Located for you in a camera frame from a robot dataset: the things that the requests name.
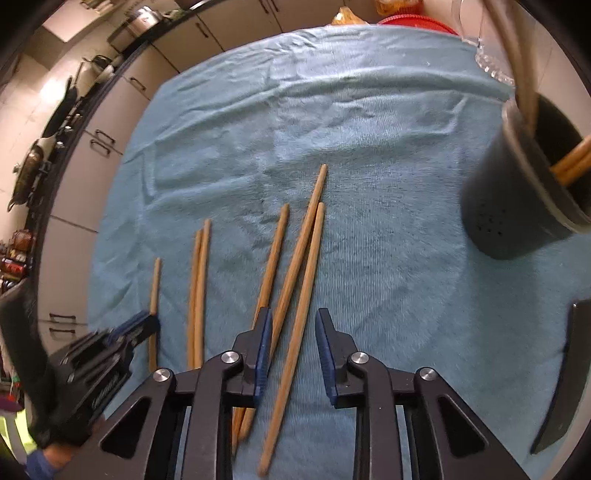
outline red container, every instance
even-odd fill
[[[457,35],[457,32],[446,24],[423,15],[394,15],[393,17],[380,20],[378,25],[399,25],[401,27],[425,28],[427,30]]]

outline chopstick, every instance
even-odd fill
[[[587,135],[581,142],[566,154],[560,161],[550,167],[556,176],[562,175],[565,171],[575,166],[579,160],[591,152],[591,134]]]
[[[271,297],[271,290],[275,280],[275,273],[277,272],[277,264],[279,263],[279,255],[281,253],[281,246],[283,244],[283,237],[285,234],[285,228],[287,227],[289,215],[290,205],[289,203],[286,203],[283,207],[281,207],[281,212],[279,214],[279,221],[277,223],[277,228],[275,229],[273,243],[271,244],[271,251],[269,253],[269,259],[267,260],[267,267],[262,278],[261,291],[259,292],[259,297],[256,301],[255,314],[254,318],[252,319],[251,329],[255,327],[258,311],[261,309],[261,307],[267,307],[269,305],[269,298]],[[246,408],[243,407],[234,409],[234,414],[232,417],[232,454],[236,453],[236,448],[238,447],[238,434],[240,433],[240,427],[242,425],[242,419],[244,418],[245,411]]]
[[[314,185],[314,191],[312,192],[312,197],[310,198],[308,210],[301,226],[300,236],[298,237],[295,244],[290,266],[285,275],[283,287],[281,288],[281,294],[279,295],[277,308],[273,314],[273,333],[271,336],[271,351],[269,352],[269,366],[273,360],[273,354],[275,354],[275,348],[277,347],[277,342],[279,341],[279,335],[281,333],[281,328],[283,327],[285,315],[287,314],[287,309],[290,306],[291,295],[294,291],[294,287],[296,286],[297,276],[300,272],[304,254],[306,253],[306,245],[308,244],[308,239],[310,238],[314,217],[316,215],[316,210],[318,209],[318,203],[320,201],[320,196],[322,195],[322,189],[324,188],[324,180],[326,178],[327,169],[328,166],[326,164],[323,164],[320,167],[320,172],[318,173],[318,178],[316,179],[316,184]],[[248,436],[254,418],[255,409],[248,408],[244,414],[244,418],[242,419],[242,427],[240,428],[240,433],[238,435],[239,441],[243,441]]]
[[[535,135],[538,119],[538,95],[536,92],[535,62],[533,56],[531,29],[525,22],[523,11],[517,0],[508,0],[509,18],[515,27],[517,47],[523,68],[523,88],[525,93],[524,118],[532,136]]]
[[[197,294],[197,277],[199,276],[199,251],[203,230],[195,233],[193,245],[193,258],[191,260],[191,284],[189,287],[189,309],[187,311],[187,368],[192,370],[194,365],[194,339],[195,339],[195,299]]]
[[[515,93],[519,100],[519,109],[525,119],[528,130],[534,135],[537,123],[538,99],[535,91],[535,72],[533,69],[533,57],[531,55],[531,36],[522,17],[522,13],[516,5],[510,2],[509,18],[511,19],[519,45],[515,45],[509,37],[508,27],[502,19],[495,0],[482,0],[488,15],[495,26],[495,31],[501,39],[501,44],[511,65],[515,78]]]
[[[152,275],[152,291],[150,292],[150,315],[158,314],[158,292],[160,290],[160,266],[161,260],[158,257],[154,261],[154,273]],[[158,368],[158,340],[156,334],[148,339],[148,366],[150,373]]]
[[[195,292],[194,333],[193,333],[193,368],[203,366],[203,319],[205,316],[205,285],[207,282],[207,249],[212,227],[211,219],[203,222],[203,236],[199,249],[199,272]]]
[[[271,417],[271,424],[267,431],[267,438],[263,447],[261,461],[259,463],[258,474],[264,476],[269,471],[271,465],[271,458],[275,451],[275,445],[279,438],[281,429],[281,422],[287,406],[287,400],[290,395],[291,384],[293,382],[294,374],[296,372],[297,360],[300,354],[301,341],[304,336],[304,328],[308,318],[308,310],[310,308],[310,299],[312,297],[312,288],[314,286],[314,278],[316,276],[316,267],[318,265],[318,255],[320,252],[320,238],[322,236],[322,224],[324,221],[324,203],[318,204],[318,211],[316,212],[316,221],[314,222],[314,232],[312,233],[312,241],[310,243],[310,252],[308,254],[308,261],[306,263],[306,273],[304,274],[304,281],[301,286],[300,300],[297,305],[295,313],[294,327],[291,332],[290,344],[285,357],[285,366],[281,373],[281,382],[277,392],[277,399],[273,407],[273,415]]]
[[[569,187],[589,170],[591,170],[591,152],[587,153],[587,155],[581,158],[570,169],[557,175],[557,178],[564,187]]]

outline food package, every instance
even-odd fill
[[[367,25],[368,23],[361,20],[355,15],[349,7],[339,8],[339,13],[333,18],[331,25]]]
[[[375,8],[384,17],[423,13],[423,0],[375,0]]]

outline cabinet handle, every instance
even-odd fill
[[[143,84],[142,82],[140,82],[140,81],[139,81],[137,78],[135,78],[135,77],[130,77],[130,78],[129,78],[129,82],[130,82],[130,83],[136,83],[136,84],[138,85],[139,89],[140,89],[142,92],[145,92],[145,91],[146,91],[146,87],[144,86],[144,84]]]
[[[199,29],[199,31],[200,31],[200,32],[203,34],[203,36],[204,36],[205,38],[209,38],[209,35],[207,35],[207,34],[205,33],[205,30],[203,29],[203,27],[201,26],[201,24],[200,24],[199,22],[196,22],[196,23],[195,23],[195,25],[197,25],[197,28]]]
[[[261,7],[265,11],[265,13],[268,15],[269,14],[269,10],[267,10],[267,8],[265,7],[265,4],[263,3],[263,1],[262,0],[259,0],[259,3],[261,4]]]
[[[107,135],[107,134],[106,134],[105,132],[103,132],[102,130],[96,129],[96,130],[95,130],[95,136],[96,136],[96,138],[98,138],[99,140],[101,140],[101,138],[100,138],[100,136],[101,136],[101,135],[102,135],[103,137],[105,137],[105,138],[106,138],[106,139],[109,141],[109,143],[110,143],[111,145],[115,145],[115,139],[114,139],[113,137],[111,137],[110,135]]]
[[[76,315],[58,315],[57,313],[49,313],[49,321],[50,322],[54,322],[54,323],[62,323],[59,320],[56,319],[66,319],[66,320],[72,320],[72,322],[76,322]]]
[[[76,331],[73,328],[67,328],[67,329],[61,329],[61,328],[53,328],[53,327],[49,327],[49,334],[53,337],[55,337],[55,333],[71,333],[72,335],[76,334]]]
[[[98,151],[96,147],[93,147],[93,145],[96,145],[97,147],[101,148],[102,152]],[[109,149],[108,147],[104,146],[102,143],[96,140],[90,140],[90,149],[101,154],[105,158],[109,158],[109,155],[111,154],[111,149]]]

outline metal screw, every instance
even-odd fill
[[[224,362],[225,364],[233,364],[235,362],[238,362],[238,359],[240,358],[240,355],[238,355],[236,352],[224,352],[222,354],[222,362]]]
[[[423,380],[427,380],[428,382],[430,382],[431,380],[435,380],[438,377],[437,372],[431,367],[425,367],[420,369],[418,374],[421,376]]]
[[[366,364],[369,361],[369,355],[363,352],[355,352],[351,355],[351,361],[354,364]]]
[[[170,378],[170,370],[167,368],[159,368],[152,375],[156,382],[164,382]]]

